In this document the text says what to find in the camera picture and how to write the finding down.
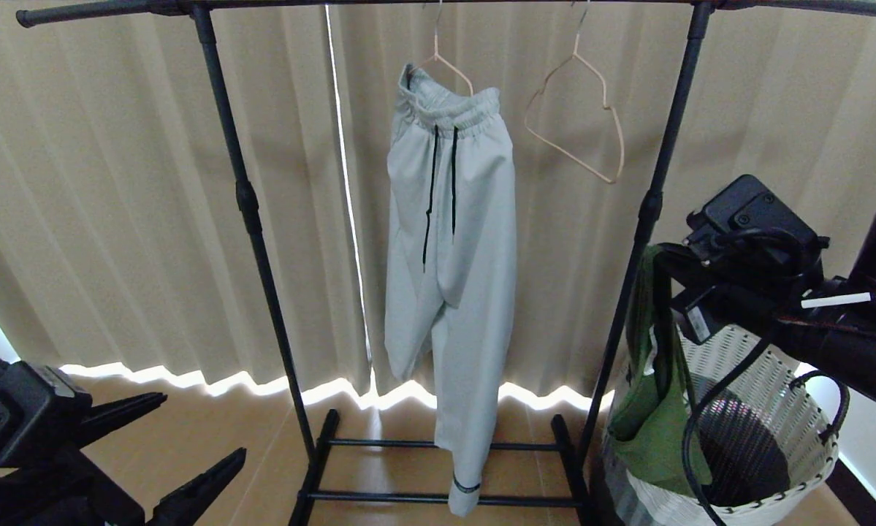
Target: green garment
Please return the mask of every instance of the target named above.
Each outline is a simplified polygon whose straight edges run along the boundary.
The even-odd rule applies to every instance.
[[[650,246],[639,263],[625,328],[632,384],[607,430],[614,440],[616,455],[627,465],[629,473],[692,497],[681,462],[681,440],[689,415],[685,393],[691,403],[698,401],[671,317],[671,279],[667,273],[657,272],[655,266],[655,257],[661,252],[660,247]],[[650,364],[652,327],[658,350]],[[646,374],[651,369],[654,373]],[[697,433],[691,440],[691,464],[702,485],[711,483],[711,470],[701,453]]]

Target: laundry basket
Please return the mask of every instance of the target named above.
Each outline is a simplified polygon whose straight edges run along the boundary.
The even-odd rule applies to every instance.
[[[682,338],[698,398],[731,372],[758,342],[728,326],[695,346]],[[849,395],[841,386],[841,410],[828,423],[803,382],[771,352],[756,360],[701,415],[701,448],[714,474],[709,502],[728,526],[771,525],[784,519],[831,475],[837,432]],[[629,389],[622,383],[614,407]],[[698,500],[636,479],[604,436],[604,470],[616,514],[627,526],[712,526]]]

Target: light gray sweatpants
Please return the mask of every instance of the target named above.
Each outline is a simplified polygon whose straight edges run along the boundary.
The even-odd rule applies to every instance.
[[[458,96],[406,66],[388,157],[385,346],[407,380],[433,351],[435,443],[454,456],[451,512],[480,495],[515,295],[512,143],[498,90]]]

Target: rack bottom bar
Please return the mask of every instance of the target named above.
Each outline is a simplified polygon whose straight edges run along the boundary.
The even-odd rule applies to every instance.
[[[308,493],[308,499],[314,500],[353,500],[362,503],[447,503],[447,495],[443,493],[364,493],[364,492],[330,492],[318,490]],[[521,497],[521,496],[491,496],[480,497],[483,506],[520,506],[520,507],[581,507],[582,503],[567,497]]]
[[[369,447],[422,447],[422,449],[433,449],[434,442],[429,440],[367,440],[357,438],[332,438],[329,441],[331,446],[369,446]],[[511,451],[559,451],[560,446],[557,443],[518,443],[518,442],[500,442],[492,443],[490,449],[502,449]]]

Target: black basket handle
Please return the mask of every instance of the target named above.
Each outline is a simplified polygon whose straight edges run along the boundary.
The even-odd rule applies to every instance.
[[[841,403],[837,407],[837,415],[834,416],[834,422],[828,425],[828,427],[823,430],[823,432],[818,433],[818,437],[821,439],[821,443],[828,443],[828,439],[831,438],[831,435],[839,436],[841,432],[841,426],[844,425],[844,419],[846,419],[846,412],[850,408],[850,390],[845,384],[839,382],[839,380],[829,376],[828,374],[822,373],[820,370],[812,370],[811,373],[802,374],[798,378],[795,378],[788,384],[788,388],[791,390],[797,389],[798,386],[804,385],[811,380],[815,376],[824,376],[825,378],[829,378],[833,380],[834,383],[837,384],[839,391],[841,392]]]

